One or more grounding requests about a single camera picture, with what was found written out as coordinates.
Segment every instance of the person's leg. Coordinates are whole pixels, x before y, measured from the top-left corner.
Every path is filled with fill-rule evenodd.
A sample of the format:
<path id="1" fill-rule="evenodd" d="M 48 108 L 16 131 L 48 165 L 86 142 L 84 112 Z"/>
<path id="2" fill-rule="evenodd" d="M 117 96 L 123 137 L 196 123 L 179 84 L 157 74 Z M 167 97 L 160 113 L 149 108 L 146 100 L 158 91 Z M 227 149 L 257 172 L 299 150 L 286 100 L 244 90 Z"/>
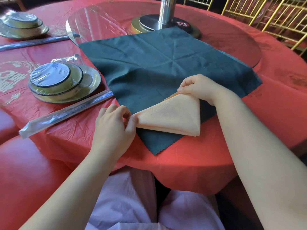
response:
<path id="1" fill-rule="evenodd" d="M 174 230 L 225 230 L 208 198 L 188 191 L 171 190 L 161 205 L 158 221 Z"/>
<path id="2" fill-rule="evenodd" d="M 116 223 L 156 222 L 156 213 L 154 176 L 125 166 L 106 180 L 86 230 L 105 230 Z"/>

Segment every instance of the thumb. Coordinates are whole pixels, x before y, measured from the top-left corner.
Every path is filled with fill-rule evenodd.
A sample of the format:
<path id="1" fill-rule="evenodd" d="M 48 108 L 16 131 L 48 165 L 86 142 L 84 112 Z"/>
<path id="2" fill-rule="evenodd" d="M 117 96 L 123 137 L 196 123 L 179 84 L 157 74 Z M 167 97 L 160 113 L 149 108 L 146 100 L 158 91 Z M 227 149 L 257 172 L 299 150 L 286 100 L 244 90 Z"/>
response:
<path id="1" fill-rule="evenodd" d="M 187 85 L 187 86 L 184 86 L 184 87 L 181 87 L 179 88 L 177 91 L 181 94 L 187 94 L 187 93 L 192 93 L 193 92 L 193 85 L 194 84 L 191 84 L 191 85 Z"/>
<path id="2" fill-rule="evenodd" d="M 137 123 L 137 117 L 135 115 L 132 115 L 129 118 L 129 121 L 128 121 L 128 124 L 127 124 L 125 131 L 128 132 L 128 133 L 134 133 L 135 130 L 136 130 L 136 123 Z"/>

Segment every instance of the silver pole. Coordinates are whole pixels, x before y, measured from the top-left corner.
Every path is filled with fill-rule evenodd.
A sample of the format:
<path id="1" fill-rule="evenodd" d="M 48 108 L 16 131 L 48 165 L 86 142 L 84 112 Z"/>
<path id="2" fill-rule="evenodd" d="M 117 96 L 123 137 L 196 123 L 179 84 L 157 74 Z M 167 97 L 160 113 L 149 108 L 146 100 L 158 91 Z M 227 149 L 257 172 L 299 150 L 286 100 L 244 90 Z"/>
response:
<path id="1" fill-rule="evenodd" d="M 161 0 L 159 23 L 166 25 L 174 17 L 175 4 L 177 0 Z"/>

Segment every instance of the pants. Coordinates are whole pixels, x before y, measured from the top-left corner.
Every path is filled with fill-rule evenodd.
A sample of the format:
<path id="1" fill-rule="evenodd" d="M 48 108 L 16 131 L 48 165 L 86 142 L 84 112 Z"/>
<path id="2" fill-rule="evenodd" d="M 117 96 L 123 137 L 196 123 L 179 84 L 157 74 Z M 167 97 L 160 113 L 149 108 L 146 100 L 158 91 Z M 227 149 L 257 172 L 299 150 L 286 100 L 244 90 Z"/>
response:
<path id="1" fill-rule="evenodd" d="M 125 166 L 108 177 L 86 230 L 225 230 L 204 195 L 171 190 L 157 216 L 153 174 Z"/>

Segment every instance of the dark green cloth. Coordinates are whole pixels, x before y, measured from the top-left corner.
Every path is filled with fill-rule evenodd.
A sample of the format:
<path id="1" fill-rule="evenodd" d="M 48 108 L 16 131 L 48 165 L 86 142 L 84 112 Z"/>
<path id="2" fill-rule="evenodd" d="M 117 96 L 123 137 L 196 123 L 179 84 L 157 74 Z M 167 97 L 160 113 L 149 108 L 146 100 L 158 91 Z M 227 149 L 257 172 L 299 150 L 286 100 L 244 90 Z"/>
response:
<path id="1" fill-rule="evenodd" d="M 199 73 L 241 98 L 261 84 L 250 67 L 177 27 L 86 42 L 80 47 L 118 103 L 132 114 L 161 102 L 177 92 L 184 78 Z M 215 113 L 214 107 L 201 101 L 201 122 Z M 153 154 L 182 138 L 140 128 L 137 134 Z"/>

